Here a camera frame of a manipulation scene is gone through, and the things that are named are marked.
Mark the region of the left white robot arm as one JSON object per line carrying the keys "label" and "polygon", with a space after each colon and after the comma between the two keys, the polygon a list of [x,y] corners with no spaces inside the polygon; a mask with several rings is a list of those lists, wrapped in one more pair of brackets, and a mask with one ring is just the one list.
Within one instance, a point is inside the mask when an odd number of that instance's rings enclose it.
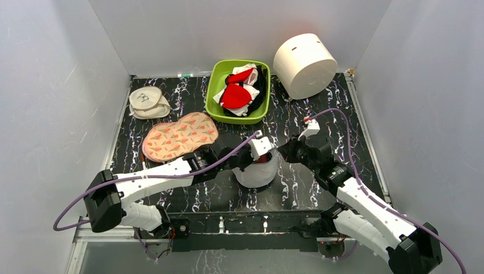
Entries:
{"label": "left white robot arm", "polygon": [[107,232],[119,225],[145,230],[156,237],[170,232],[167,211],[159,205],[142,205],[138,200],[174,188],[189,187],[212,180],[219,172],[255,164],[263,152],[245,144],[226,148],[217,154],[204,145],[169,163],[130,174],[97,173],[83,197],[94,233]]}

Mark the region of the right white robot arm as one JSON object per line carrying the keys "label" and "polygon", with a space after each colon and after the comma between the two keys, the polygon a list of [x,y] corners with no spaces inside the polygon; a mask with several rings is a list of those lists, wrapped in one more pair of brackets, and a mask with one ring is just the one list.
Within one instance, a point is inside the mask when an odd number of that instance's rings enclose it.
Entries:
{"label": "right white robot arm", "polygon": [[359,184],[354,171],[333,156],[326,139],[293,136],[277,150],[287,163],[312,171],[316,182],[338,199],[318,220],[302,224],[301,232],[352,237],[385,260],[393,273],[430,273],[442,263],[437,230],[392,214],[390,205]]}

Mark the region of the white blue-trimmed mesh laundry bag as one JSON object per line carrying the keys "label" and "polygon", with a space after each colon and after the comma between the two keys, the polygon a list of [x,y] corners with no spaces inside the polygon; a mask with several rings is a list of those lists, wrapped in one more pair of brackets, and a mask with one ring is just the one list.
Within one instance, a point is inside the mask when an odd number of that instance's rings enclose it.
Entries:
{"label": "white blue-trimmed mesh laundry bag", "polygon": [[246,188],[267,186],[275,178],[280,166],[277,154],[273,149],[268,153],[270,159],[265,163],[253,163],[243,171],[239,167],[232,169],[237,182]]}

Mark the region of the dark red bra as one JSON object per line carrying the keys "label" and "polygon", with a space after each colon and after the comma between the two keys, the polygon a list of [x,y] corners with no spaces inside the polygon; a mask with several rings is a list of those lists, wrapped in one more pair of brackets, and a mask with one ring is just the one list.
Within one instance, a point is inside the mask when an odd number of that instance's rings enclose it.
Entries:
{"label": "dark red bra", "polygon": [[265,154],[265,155],[261,155],[256,161],[255,163],[257,164],[261,164],[261,163],[267,163],[271,160],[272,156],[270,154]]}

